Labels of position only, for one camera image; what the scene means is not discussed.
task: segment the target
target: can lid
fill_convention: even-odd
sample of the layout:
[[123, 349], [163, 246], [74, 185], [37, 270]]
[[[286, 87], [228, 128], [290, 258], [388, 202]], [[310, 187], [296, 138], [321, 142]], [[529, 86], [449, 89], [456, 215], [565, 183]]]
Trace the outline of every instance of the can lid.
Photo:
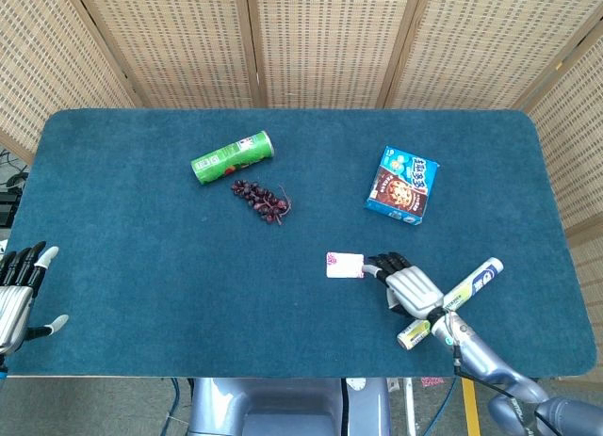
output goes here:
[[264, 135], [266, 135], [266, 141], [268, 142], [268, 145], [270, 146], [270, 155], [274, 156], [274, 146], [272, 146], [272, 140], [268, 136], [268, 132], [266, 130], [262, 130], [262, 133]]

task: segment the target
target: floor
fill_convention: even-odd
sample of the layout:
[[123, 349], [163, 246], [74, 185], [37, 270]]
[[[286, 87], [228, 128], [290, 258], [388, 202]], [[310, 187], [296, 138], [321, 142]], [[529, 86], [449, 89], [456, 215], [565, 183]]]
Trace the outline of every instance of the floor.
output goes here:
[[[24, 166], [14, 156], [10, 163], [0, 155], [0, 183]], [[10, 230], [0, 229], [0, 240]], [[414, 380], [417, 434], [422, 435], [446, 396], [451, 379], [444, 384], [423, 387]], [[542, 381], [553, 395], [570, 396], [603, 406], [603, 392], [584, 391], [554, 379]], [[168, 435], [185, 435], [190, 414], [188, 384], [179, 380], [181, 400], [171, 420]], [[476, 387], [481, 434], [498, 436], [500, 432], [487, 413], [493, 394]], [[9, 378], [0, 394], [0, 436], [64, 435], [159, 435], [174, 391], [169, 379], [31, 379]], [[404, 395], [390, 394], [393, 436], [406, 435]], [[432, 436], [466, 435], [463, 393], [457, 384]]]

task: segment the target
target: blue cable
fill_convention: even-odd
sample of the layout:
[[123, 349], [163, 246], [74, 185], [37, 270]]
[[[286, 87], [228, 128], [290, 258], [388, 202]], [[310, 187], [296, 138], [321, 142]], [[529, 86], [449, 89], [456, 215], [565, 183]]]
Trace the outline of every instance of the blue cable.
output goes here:
[[165, 423], [163, 424], [163, 428], [161, 429], [161, 436], [166, 436], [168, 434], [168, 427], [170, 426], [170, 417], [173, 417], [173, 414], [178, 408], [178, 403], [180, 403], [180, 386], [178, 385], [178, 379], [170, 378], [171, 384], [173, 385], [173, 390], [175, 392], [175, 397], [173, 398], [173, 403], [171, 403], [170, 413], [166, 418]]
[[444, 410], [446, 409], [446, 406], [448, 405], [448, 402], [450, 401], [450, 398], [452, 397], [452, 392], [454, 391], [454, 389], [456, 389], [456, 380], [457, 379], [458, 379], [458, 377], [454, 377], [454, 381], [452, 382], [452, 385], [450, 386], [450, 389], [448, 390], [448, 393], [446, 394], [446, 398], [444, 398], [444, 401], [442, 402], [442, 406], [440, 406], [440, 409], [437, 410], [437, 413], [433, 417], [433, 420], [430, 423], [430, 425], [427, 427], [427, 429], [423, 433], [423, 436], [429, 436], [432, 433], [433, 427], [435, 427], [435, 424], [437, 424], [437, 421], [440, 420], [442, 413], [444, 413]]

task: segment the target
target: yellow line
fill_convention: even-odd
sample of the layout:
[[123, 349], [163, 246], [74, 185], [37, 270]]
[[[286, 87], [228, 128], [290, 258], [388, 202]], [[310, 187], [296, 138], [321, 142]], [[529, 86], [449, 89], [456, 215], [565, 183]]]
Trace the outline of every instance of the yellow line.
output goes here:
[[480, 436], [480, 418], [478, 405], [475, 401], [475, 387], [471, 379], [463, 378], [464, 415], [467, 419], [467, 434]]

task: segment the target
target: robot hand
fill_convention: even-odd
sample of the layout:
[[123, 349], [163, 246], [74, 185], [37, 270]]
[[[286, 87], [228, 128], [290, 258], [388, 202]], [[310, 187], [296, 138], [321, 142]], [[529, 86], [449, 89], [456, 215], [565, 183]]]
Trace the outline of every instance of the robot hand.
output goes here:
[[441, 309], [444, 295], [417, 266], [397, 252], [369, 257], [374, 266], [363, 267], [388, 287], [390, 308], [400, 304], [414, 318], [427, 319], [431, 311]]
[[0, 360], [19, 349], [24, 340], [59, 331], [69, 318], [60, 315], [49, 325], [38, 328], [26, 326], [46, 270], [58, 253], [54, 246], [39, 258], [45, 246], [46, 242], [41, 241], [19, 253], [8, 252], [0, 260]]

